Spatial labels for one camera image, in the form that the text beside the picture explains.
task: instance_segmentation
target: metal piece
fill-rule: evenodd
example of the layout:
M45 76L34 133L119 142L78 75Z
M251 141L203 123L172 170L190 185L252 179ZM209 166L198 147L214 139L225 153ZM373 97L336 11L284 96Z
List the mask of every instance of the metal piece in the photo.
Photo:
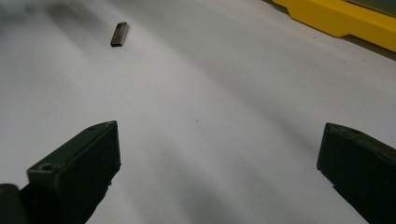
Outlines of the metal piece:
M122 47L125 42L126 35L128 34L128 29L129 25L126 21L122 21L117 24L113 38L111 38L110 45L112 47Z
M347 0L350 3L367 7L372 10L384 13L396 18L396 1L395 0Z
M365 133L327 123L318 169L369 223L396 220L396 150Z
M27 171L30 183L20 191L25 214L1 214L26 215L30 224L86 223L119 169L117 122L91 126Z

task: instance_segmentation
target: white table surface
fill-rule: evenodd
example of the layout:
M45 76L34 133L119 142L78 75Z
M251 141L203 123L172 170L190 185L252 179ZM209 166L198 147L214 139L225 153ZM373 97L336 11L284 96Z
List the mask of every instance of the white table surface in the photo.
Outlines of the white table surface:
M319 146L333 122L396 147L395 86L392 59L260 0L58 2L0 20L0 180L114 119L122 166L88 223L365 223Z

